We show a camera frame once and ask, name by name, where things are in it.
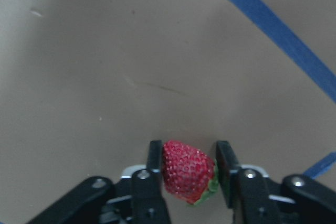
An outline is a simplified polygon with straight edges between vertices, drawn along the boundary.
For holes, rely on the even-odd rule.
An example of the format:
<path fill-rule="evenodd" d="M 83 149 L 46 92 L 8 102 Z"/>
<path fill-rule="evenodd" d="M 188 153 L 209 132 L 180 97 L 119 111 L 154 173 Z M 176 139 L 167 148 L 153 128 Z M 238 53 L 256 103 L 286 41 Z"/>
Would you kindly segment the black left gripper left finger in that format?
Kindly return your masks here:
<path fill-rule="evenodd" d="M 162 196 L 162 147 L 151 141 L 145 165 L 125 168 L 117 183 L 89 177 L 29 223 L 171 223 Z"/>

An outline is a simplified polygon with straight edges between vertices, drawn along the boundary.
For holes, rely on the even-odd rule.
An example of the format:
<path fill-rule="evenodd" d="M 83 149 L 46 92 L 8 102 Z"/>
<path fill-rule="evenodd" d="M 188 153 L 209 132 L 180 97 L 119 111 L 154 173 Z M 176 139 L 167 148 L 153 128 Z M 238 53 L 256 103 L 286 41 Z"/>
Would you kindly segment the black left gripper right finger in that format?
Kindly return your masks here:
<path fill-rule="evenodd" d="M 335 164 L 335 152 L 280 183 L 259 166 L 241 164 L 228 141 L 216 143 L 216 161 L 233 223 L 335 223 L 335 191 L 316 180 Z"/>

